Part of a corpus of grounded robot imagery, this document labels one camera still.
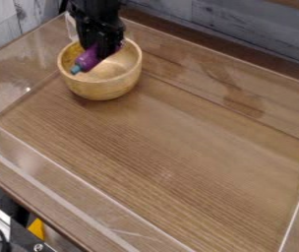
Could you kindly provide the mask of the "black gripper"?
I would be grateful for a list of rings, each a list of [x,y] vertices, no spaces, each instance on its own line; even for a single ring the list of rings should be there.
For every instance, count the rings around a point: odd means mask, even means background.
[[[124,24],[119,17],[119,0],[68,0],[68,12],[76,21],[80,44],[88,49],[97,43],[101,60],[123,45]]]

